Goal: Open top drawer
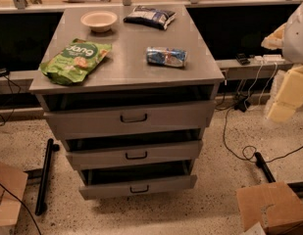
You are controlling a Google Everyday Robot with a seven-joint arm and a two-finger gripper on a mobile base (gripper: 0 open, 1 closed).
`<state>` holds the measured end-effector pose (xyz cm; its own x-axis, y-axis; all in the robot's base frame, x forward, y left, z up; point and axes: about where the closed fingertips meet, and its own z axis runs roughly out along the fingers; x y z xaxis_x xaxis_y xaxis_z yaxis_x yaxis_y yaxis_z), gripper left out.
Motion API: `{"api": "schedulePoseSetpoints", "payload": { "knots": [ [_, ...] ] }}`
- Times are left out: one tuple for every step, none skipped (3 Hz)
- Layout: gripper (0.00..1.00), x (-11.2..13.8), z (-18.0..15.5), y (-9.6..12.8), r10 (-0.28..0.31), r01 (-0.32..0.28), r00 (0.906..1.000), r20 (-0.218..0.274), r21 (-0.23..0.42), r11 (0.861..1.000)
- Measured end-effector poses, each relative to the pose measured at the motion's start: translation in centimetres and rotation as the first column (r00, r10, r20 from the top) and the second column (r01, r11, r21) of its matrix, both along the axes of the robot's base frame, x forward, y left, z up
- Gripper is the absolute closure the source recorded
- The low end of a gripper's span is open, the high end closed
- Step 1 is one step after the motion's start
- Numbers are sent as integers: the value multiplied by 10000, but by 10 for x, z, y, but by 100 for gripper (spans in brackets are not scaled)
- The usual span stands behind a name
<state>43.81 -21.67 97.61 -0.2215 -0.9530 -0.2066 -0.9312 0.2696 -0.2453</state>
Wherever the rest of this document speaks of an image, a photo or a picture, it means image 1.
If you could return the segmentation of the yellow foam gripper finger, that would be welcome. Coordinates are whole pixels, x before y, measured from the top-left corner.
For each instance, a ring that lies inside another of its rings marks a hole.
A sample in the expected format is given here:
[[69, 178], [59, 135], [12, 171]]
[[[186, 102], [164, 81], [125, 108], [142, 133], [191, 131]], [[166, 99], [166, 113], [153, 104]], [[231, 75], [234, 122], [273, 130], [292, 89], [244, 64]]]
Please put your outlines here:
[[273, 33], [265, 37], [261, 46], [269, 50], [281, 49], [283, 47], [284, 31], [285, 23], [279, 26]]
[[279, 70], [274, 77], [270, 99], [265, 108], [266, 118], [274, 122], [289, 120], [303, 105], [303, 65]]

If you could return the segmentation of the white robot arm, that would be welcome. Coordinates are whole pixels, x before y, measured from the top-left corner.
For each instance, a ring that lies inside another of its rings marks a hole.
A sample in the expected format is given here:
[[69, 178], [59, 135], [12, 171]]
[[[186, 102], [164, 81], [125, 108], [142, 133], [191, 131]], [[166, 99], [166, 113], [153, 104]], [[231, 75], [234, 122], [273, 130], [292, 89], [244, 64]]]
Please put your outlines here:
[[283, 57], [293, 64], [283, 76], [267, 113], [270, 120], [283, 122], [303, 105], [303, 2], [286, 23], [264, 38], [261, 46], [271, 50], [280, 49]]

